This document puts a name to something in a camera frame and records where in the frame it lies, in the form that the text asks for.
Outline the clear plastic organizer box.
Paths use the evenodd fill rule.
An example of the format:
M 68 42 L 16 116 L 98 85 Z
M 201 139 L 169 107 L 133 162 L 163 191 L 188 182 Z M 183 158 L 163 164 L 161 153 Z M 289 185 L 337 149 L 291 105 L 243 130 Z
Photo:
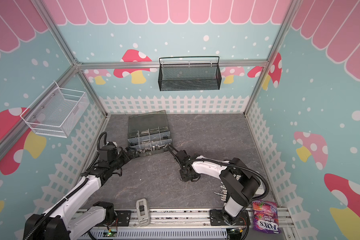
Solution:
M 128 148 L 136 157 L 163 153 L 171 144 L 171 131 L 165 110 L 129 116 Z

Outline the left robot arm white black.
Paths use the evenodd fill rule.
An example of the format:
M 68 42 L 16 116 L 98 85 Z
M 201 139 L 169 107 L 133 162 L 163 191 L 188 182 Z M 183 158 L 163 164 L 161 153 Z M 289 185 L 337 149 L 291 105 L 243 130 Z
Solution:
M 81 174 L 73 190 L 42 214 L 33 214 L 25 223 L 25 240 L 76 240 L 98 224 L 107 227 L 119 220 L 114 204 L 97 202 L 84 214 L 75 213 L 113 175 L 122 175 L 122 167 L 134 159 L 132 148 L 117 147 L 112 142 L 98 150 L 97 162 Z

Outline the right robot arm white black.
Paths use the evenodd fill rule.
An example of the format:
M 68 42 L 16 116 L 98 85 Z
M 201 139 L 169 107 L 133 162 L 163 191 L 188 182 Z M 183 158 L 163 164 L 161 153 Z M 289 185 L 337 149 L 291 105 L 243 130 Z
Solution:
M 261 200 L 269 194 L 270 187 L 266 178 L 249 169 L 238 158 L 218 161 L 201 155 L 191 157 L 186 151 L 177 151 L 172 155 L 180 166 L 183 182 L 197 182 L 201 175 L 207 175 L 223 183 L 226 202 L 217 218 L 227 225 L 234 225 L 240 214 L 244 214 L 252 202 Z

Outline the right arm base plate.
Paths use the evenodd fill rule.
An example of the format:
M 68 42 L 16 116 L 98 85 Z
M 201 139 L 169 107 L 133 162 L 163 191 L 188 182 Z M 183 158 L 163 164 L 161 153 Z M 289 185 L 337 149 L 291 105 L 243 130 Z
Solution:
M 232 217 L 223 209 L 212 209 L 209 212 L 211 226 L 250 226 L 251 220 L 246 209 L 239 211 L 236 217 Z

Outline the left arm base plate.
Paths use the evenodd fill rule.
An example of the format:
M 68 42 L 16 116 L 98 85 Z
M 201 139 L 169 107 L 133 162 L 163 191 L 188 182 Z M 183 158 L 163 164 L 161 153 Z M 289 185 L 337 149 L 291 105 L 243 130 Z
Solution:
M 115 210 L 115 218 L 109 227 L 128 227 L 131 220 L 132 211 Z

